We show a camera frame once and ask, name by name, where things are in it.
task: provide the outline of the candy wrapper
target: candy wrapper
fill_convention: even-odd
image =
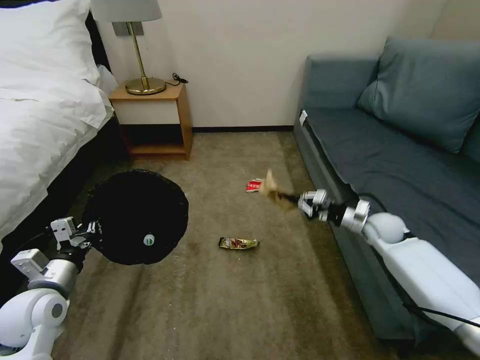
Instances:
[[[249,181],[248,184],[246,185],[245,191],[247,193],[255,193],[257,191],[260,191],[260,186],[262,185],[263,181],[264,179],[261,179],[261,178],[256,178]]]
[[[247,240],[247,239],[238,239],[234,237],[221,237],[218,242],[218,246],[224,249],[231,250],[246,250],[255,248],[260,244],[260,241],[257,239]]]

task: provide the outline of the sofa armrest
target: sofa armrest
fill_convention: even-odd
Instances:
[[[298,114],[306,107],[349,109],[376,78],[378,58],[309,55],[306,59]]]

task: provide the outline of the sofa pillow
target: sofa pillow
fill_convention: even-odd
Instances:
[[[358,106],[457,153],[480,111],[480,42],[388,37]]]

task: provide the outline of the white wall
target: white wall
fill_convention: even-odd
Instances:
[[[480,0],[448,0],[431,37],[480,41]]]
[[[387,35],[428,37],[446,0],[159,0],[143,23],[150,76],[188,79],[193,126],[291,125],[308,54],[377,55]],[[100,23],[114,75],[138,76],[129,38]]]

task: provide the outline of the nightstand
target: nightstand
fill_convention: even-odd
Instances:
[[[187,88],[183,83],[167,85],[164,91],[153,95],[129,94],[122,84],[109,98],[130,155],[189,159],[193,135]]]

